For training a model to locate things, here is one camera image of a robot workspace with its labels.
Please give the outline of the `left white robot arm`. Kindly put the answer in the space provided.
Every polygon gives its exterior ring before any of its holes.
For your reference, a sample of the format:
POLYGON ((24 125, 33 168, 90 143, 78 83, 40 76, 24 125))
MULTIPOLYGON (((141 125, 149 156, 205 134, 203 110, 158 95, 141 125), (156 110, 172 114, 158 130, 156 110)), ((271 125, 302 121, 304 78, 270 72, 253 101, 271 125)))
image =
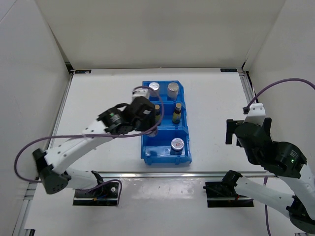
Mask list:
POLYGON ((80 171, 70 166, 99 145, 116 136, 131 131, 144 132, 155 126, 155 106, 140 96, 130 104, 118 104, 101 113, 78 138, 70 138, 63 144, 32 155, 37 172, 47 194, 55 194, 65 188, 86 190, 97 197, 103 192, 103 179, 96 171, 80 171))

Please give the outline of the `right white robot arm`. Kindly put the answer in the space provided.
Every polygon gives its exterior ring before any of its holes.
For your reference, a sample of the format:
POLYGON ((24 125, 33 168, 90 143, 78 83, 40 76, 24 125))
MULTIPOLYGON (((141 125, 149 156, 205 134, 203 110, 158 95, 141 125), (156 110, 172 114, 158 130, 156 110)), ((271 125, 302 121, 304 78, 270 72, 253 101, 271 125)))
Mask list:
POLYGON ((292 143, 272 141, 270 118, 265 118, 262 126, 232 119, 226 123, 226 144, 231 144, 235 135, 248 161, 284 181, 293 194, 265 187, 232 170, 221 181, 222 193, 259 201, 287 217, 295 227, 314 234, 315 177, 302 151, 292 143))

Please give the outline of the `white-lid red-label spice jar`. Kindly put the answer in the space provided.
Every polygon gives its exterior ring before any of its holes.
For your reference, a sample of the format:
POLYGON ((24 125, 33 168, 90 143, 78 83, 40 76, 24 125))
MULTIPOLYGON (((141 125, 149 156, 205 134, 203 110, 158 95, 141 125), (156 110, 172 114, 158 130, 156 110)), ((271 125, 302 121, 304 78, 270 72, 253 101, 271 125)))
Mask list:
POLYGON ((174 138, 171 141, 170 154, 171 155, 182 155, 184 147, 185 147, 185 143, 181 138, 174 138))

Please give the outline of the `silver-lid blue-label spice jar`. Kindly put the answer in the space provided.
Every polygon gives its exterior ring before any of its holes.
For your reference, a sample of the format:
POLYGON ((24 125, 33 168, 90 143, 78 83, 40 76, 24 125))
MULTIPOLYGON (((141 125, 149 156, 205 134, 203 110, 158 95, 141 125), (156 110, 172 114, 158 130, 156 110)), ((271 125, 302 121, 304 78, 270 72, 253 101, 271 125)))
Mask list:
POLYGON ((149 84, 149 87, 151 88, 150 90, 150 96, 151 97, 157 97, 159 95, 160 91, 160 85, 157 82, 151 82, 149 84))

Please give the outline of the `yellow-label dark bottle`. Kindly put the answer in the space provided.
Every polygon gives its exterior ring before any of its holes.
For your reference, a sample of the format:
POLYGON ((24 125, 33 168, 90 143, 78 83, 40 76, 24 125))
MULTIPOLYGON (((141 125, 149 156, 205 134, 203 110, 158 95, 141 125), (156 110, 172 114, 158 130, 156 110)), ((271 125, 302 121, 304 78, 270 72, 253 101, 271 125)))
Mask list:
POLYGON ((161 117, 160 105, 156 104, 155 105, 155 121, 156 121, 156 123, 160 120, 160 117, 161 117))
POLYGON ((182 112, 182 104, 181 103, 176 103, 175 109, 174 109, 174 112, 173 112, 173 118, 172 118, 172 122, 173 123, 175 123, 175 124, 180 123, 181 112, 182 112))

